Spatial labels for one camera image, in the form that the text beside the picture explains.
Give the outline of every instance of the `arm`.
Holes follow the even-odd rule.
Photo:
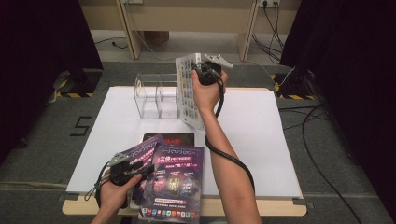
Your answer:
[[[225,84],[227,74],[221,71]],[[223,152],[237,157],[216,118],[214,108],[219,100],[219,86],[203,86],[195,71],[192,71],[194,101],[204,121],[206,136],[210,144]],[[233,162],[210,152],[213,174],[228,223],[262,223],[257,209],[253,187],[245,170]]]
[[[133,188],[141,178],[142,175],[136,175],[123,186],[116,186],[111,181],[105,180],[106,183],[102,185],[100,192],[102,205],[92,224],[110,223],[119,212],[128,190]]]

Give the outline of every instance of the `transparent container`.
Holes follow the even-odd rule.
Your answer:
[[[141,119],[177,119],[177,75],[138,74],[134,100]]]

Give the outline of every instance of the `right hand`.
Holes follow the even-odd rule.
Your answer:
[[[215,109],[216,103],[219,100],[219,85],[214,83],[209,86],[204,86],[199,82],[198,74],[192,70],[192,89],[194,91],[194,102],[200,112],[211,111]],[[221,70],[221,79],[223,81],[224,93],[225,84],[228,80],[228,75]]]

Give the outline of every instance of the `gray carpet floor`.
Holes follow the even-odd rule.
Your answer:
[[[0,166],[0,223],[90,223],[92,217],[66,216],[62,206],[78,158],[106,97],[108,87],[133,85],[138,73],[175,73],[173,63],[104,63],[105,71],[92,98],[58,97],[26,136],[27,146],[15,148]],[[281,66],[265,66],[268,73],[287,73]],[[228,70],[229,87],[274,89],[258,65]],[[319,100],[276,99],[279,108],[319,105]],[[302,122],[307,109],[280,111],[284,134],[307,204],[303,217],[264,217],[264,223],[357,223],[346,204],[320,175],[304,147]],[[325,108],[315,111],[304,136],[318,168],[344,196],[362,223],[392,223],[359,165],[348,157],[341,135]],[[75,125],[90,126],[87,134]],[[218,220],[203,218],[202,223]]]

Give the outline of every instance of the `white tabletop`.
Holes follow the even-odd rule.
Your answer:
[[[227,89],[219,122],[252,173],[257,196],[302,197],[272,91]],[[88,192],[105,163],[137,145],[144,133],[195,133],[195,145],[205,147],[205,132],[180,119],[141,119],[134,87],[112,87],[66,191]],[[203,194],[219,195],[207,148],[204,163]]]

